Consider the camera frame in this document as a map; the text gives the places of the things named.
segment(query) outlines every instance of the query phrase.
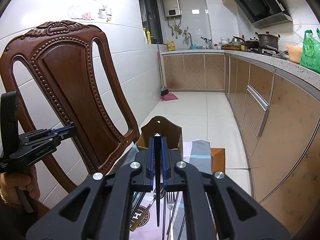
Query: human hand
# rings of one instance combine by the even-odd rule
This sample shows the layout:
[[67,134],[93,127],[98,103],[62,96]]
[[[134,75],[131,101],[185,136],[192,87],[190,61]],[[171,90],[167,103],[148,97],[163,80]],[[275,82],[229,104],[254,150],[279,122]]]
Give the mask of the human hand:
[[2,173],[0,175],[0,191],[3,199],[9,204],[21,205],[15,187],[27,189],[33,199],[39,199],[40,190],[37,182],[36,167],[29,168],[30,175],[22,173]]

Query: water heater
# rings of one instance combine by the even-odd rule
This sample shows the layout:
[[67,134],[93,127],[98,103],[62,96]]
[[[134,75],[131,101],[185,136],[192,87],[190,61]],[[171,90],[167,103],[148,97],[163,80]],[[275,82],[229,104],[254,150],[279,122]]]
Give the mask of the water heater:
[[164,7],[164,16],[167,18],[181,16],[178,0],[162,0],[162,3]]

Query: wooden chair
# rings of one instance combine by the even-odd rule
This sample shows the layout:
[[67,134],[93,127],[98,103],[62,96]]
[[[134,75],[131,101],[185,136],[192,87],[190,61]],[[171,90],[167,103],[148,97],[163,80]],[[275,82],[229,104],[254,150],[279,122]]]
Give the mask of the wooden chair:
[[[103,106],[92,66],[92,43],[96,42],[112,93],[128,125],[122,135]],[[97,26],[72,21],[46,22],[12,39],[0,58],[6,91],[19,91],[13,64],[21,61],[66,126],[74,122],[73,138],[89,174],[106,174],[124,150],[139,138],[137,121],[124,97],[112,62],[106,35]],[[36,130],[23,98],[19,121],[25,132]],[[43,159],[51,174],[70,193],[76,185],[50,155]]]

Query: countertop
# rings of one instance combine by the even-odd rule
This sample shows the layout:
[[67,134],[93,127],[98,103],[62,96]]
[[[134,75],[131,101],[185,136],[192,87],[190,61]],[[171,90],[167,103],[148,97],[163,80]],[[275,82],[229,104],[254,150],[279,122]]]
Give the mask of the countertop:
[[320,74],[305,68],[299,64],[293,63],[289,60],[284,60],[280,58],[271,57],[268,55],[255,54],[244,51],[235,51],[235,50],[222,50],[222,49],[189,49],[189,50],[174,50],[174,51],[164,51],[161,54],[182,54],[182,53],[207,53],[207,54],[223,54],[228,53],[232,55],[238,55],[241,57],[251,58],[257,61],[264,62],[271,66],[277,67],[288,73],[295,75],[296,77],[301,78],[310,85],[314,86],[320,90]]

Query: silver screw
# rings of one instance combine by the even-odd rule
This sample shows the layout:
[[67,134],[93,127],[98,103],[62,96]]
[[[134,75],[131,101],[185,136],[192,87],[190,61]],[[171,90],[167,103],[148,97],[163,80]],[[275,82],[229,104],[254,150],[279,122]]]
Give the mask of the silver screw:
[[138,162],[132,162],[130,164],[130,167],[133,168],[133,169],[138,169],[140,167],[140,163]]
[[96,172],[92,177],[93,177],[93,179],[95,179],[95,180],[100,180],[100,179],[103,178],[103,174],[100,173],[100,172]]
[[223,179],[224,178],[224,173],[222,171],[216,171],[214,173],[214,176],[217,178],[217,179]]
[[176,165],[178,168],[184,168],[187,166],[187,164],[185,162],[177,162]]

